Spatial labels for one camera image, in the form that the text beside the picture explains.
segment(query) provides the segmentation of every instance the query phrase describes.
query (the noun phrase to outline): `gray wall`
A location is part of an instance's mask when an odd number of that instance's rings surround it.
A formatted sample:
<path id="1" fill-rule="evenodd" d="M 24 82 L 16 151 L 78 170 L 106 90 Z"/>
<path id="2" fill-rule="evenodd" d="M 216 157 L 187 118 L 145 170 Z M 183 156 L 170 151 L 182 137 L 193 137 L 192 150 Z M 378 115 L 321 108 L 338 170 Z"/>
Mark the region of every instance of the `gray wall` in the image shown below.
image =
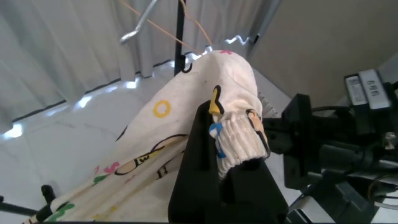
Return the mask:
<path id="1" fill-rule="evenodd" d="M 396 0 L 282 0 L 249 61 L 289 96 L 323 106 L 345 95 L 343 76 L 397 51 Z"/>

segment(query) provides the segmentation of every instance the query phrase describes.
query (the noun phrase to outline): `black pole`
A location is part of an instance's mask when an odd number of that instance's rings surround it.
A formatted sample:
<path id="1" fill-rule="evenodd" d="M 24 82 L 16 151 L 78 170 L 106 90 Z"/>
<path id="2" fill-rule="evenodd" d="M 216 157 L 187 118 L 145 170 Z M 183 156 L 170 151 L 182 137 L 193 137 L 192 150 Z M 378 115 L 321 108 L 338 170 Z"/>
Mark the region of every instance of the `black pole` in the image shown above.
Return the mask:
<path id="1" fill-rule="evenodd" d="M 175 37 L 178 40 L 182 41 L 182 35 L 184 31 L 184 19 L 185 14 L 183 10 L 182 3 L 178 1 L 178 10 L 177 10 L 177 32 Z M 174 76 L 176 76 L 181 70 L 185 68 L 185 56 L 181 54 L 182 45 L 176 41 L 175 42 L 175 56 L 174 56 Z"/>
<path id="2" fill-rule="evenodd" d="M 26 215 L 31 217 L 32 215 L 36 215 L 37 211 L 30 209 L 30 208 L 24 208 L 20 207 L 17 205 L 11 205 L 8 203 L 3 202 L 4 198 L 0 196 L 0 211 L 2 212 L 9 212 L 9 213 L 14 213 L 14 214 L 19 214 L 19 215 Z"/>

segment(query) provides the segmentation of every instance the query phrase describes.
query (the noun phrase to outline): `printed garment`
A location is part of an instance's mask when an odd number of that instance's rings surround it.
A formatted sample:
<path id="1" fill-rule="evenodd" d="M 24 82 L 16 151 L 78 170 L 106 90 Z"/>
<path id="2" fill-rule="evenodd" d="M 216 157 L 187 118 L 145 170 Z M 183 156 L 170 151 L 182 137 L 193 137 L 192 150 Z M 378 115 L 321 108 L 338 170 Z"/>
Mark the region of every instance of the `printed garment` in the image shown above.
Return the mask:
<path id="1" fill-rule="evenodd" d="M 167 222 L 167 205 L 196 110 L 208 100 L 220 179 L 245 160 L 269 156 L 250 64 L 230 51 L 214 51 L 156 93 L 91 178 L 26 223 Z"/>

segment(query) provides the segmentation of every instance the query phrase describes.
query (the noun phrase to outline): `white label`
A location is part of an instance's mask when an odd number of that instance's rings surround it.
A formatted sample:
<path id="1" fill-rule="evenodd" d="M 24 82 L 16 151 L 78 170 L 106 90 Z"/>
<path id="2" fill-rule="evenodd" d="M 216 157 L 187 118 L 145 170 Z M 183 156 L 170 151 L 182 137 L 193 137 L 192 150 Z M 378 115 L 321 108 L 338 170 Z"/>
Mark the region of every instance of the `white label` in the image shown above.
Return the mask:
<path id="1" fill-rule="evenodd" d="M 358 76 L 346 78 L 346 85 L 349 96 L 351 97 L 351 102 L 353 102 L 354 106 L 368 103 Z"/>
<path id="2" fill-rule="evenodd" d="M 386 92 L 374 69 L 359 72 L 359 78 L 365 89 L 365 94 L 371 109 L 375 110 L 390 107 Z"/>

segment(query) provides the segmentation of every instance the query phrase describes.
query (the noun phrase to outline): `white floor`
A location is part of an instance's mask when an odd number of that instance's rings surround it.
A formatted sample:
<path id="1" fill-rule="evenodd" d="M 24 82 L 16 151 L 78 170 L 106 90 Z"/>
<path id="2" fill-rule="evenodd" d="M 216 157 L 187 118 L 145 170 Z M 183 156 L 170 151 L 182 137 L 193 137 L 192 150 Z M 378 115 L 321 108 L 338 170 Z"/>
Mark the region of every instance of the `white floor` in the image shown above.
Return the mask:
<path id="1" fill-rule="evenodd" d="M 165 65 L 153 77 L 115 83 L 86 95 L 74 106 L 60 105 L 18 123 L 22 135 L 0 141 L 0 194 L 5 202 L 38 210 L 45 205 L 41 185 L 50 184 L 59 196 L 81 184 L 112 151 L 116 138 L 142 106 L 173 76 L 173 68 Z M 257 71 L 255 76 L 261 94 L 282 112 L 290 98 Z M 11 135 L 18 136 L 18 131 Z M 300 193 L 284 187 L 282 158 L 272 155 L 267 164 L 292 203 Z M 25 219 L 0 212 L 0 223 Z"/>

